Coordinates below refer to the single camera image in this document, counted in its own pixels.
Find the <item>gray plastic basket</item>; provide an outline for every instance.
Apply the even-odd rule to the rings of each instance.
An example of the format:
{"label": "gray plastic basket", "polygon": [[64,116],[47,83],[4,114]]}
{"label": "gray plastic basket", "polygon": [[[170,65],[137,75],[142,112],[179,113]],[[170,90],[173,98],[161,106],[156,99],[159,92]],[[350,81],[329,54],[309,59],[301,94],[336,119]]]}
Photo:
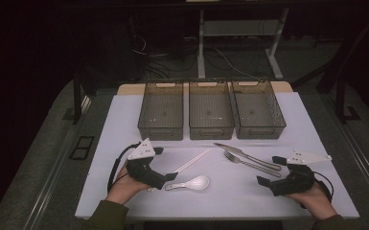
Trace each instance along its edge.
{"label": "gray plastic basket", "polygon": [[190,139],[229,140],[235,123],[225,79],[190,80]]}
{"label": "gray plastic basket", "polygon": [[270,81],[232,80],[238,139],[278,139],[286,127]]}
{"label": "gray plastic basket", "polygon": [[182,140],[183,123],[182,80],[148,80],[138,123],[142,139]]}

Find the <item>table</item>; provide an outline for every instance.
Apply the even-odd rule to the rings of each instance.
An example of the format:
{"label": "table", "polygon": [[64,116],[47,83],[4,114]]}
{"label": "table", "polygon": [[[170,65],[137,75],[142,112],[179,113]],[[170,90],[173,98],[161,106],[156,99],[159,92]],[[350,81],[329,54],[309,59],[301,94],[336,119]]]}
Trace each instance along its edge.
{"label": "table", "polygon": [[[309,218],[308,211],[300,208],[293,200],[273,196],[268,188],[258,185],[256,175],[270,180],[278,178],[229,162],[223,156],[223,150],[213,144],[218,142],[235,146],[265,161],[271,161],[273,155],[288,157],[294,150],[328,155],[299,95],[292,92],[286,82],[273,82],[272,85],[287,122],[287,127],[278,140],[238,140],[234,134],[231,140],[192,141],[189,139],[188,103],[184,101],[184,139],[153,141],[153,146],[163,147],[164,152],[155,156],[150,166],[162,174],[172,173],[204,150],[212,148],[211,152],[172,181],[184,182],[203,174],[210,178],[210,186],[203,191],[167,192],[163,189],[141,192],[126,204],[130,209],[127,220]],[[137,122],[143,91],[144,84],[122,85],[114,97],[85,181],[76,217],[88,219],[92,215],[100,200],[106,196],[106,183],[115,159],[125,147],[141,141]],[[188,99],[186,90],[184,99]],[[310,168],[332,181],[333,205],[338,213],[345,218],[358,218],[357,209],[332,162],[313,164]],[[283,167],[281,174],[282,178],[288,174],[286,167]]]}

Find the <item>butter knife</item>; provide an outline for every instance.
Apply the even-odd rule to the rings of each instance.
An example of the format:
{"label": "butter knife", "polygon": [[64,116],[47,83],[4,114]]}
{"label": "butter knife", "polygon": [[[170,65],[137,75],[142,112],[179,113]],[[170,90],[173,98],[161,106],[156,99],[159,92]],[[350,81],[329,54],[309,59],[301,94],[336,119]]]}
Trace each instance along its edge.
{"label": "butter knife", "polygon": [[249,160],[251,160],[253,162],[258,163],[259,165],[265,166],[265,167],[270,168],[270,169],[272,169],[274,171],[280,171],[282,169],[282,167],[279,166],[279,165],[275,165],[275,164],[271,164],[271,163],[268,163],[268,162],[263,161],[263,160],[259,160],[259,159],[255,158],[253,156],[250,156],[250,155],[244,153],[242,150],[240,150],[238,148],[226,146],[226,145],[220,144],[220,143],[214,143],[214,144],[217,145],[218,147],[223,148],[224,150],[233,152],[233,153],[235,153],[235,154],[237,154],[239,156],[242,156],[242,157],[244,157],[246,159],[249,159]]}

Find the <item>hand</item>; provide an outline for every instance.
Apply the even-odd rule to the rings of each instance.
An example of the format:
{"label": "hand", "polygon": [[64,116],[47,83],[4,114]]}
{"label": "hand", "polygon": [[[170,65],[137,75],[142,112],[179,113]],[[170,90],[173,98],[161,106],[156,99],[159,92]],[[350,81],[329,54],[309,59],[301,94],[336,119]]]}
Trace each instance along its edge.
{"label": "hand", "polygon": [[316,182],[304,193],[286,195],[303,204],[316,220],[328,219],[337,215],[331,202]]}
{"label": "hand", "polygon": [[137,193],[149,188],[149,185],[130,177],[127,173],[127,162],[125,162],[116,176],[116,182],[113,184],[105,200],[125,204]]}

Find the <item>dark background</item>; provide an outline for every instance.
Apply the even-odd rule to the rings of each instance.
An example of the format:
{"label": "dark background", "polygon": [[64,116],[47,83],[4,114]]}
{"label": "dark background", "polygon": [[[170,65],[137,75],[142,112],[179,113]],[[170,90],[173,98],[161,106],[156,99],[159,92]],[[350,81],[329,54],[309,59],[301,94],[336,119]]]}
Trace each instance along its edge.
{"label": "dark background", "polygon": [[[284,35],[341,38],[349,29],[346,25],[359,25],[353,30],[359,31],[365,24],[367,6],[290,9]],[[210,15],[220,18],[219,13]],[[54,99],[77,70],[88,94],[140,77],[138,60],[130,51],[128,17],[128,13],[66,17],[50,0],[0,1],[0,200]],[[197,32],[198,18],[193,12],[143,12],[141,17],[136,29],[148,33],[155,46],[165,44],[178,54],[177,40]],[[164,36],[151,37],[152,33]],[[360,89],[369,104],[369,34],[363,40],[342,76]]]}

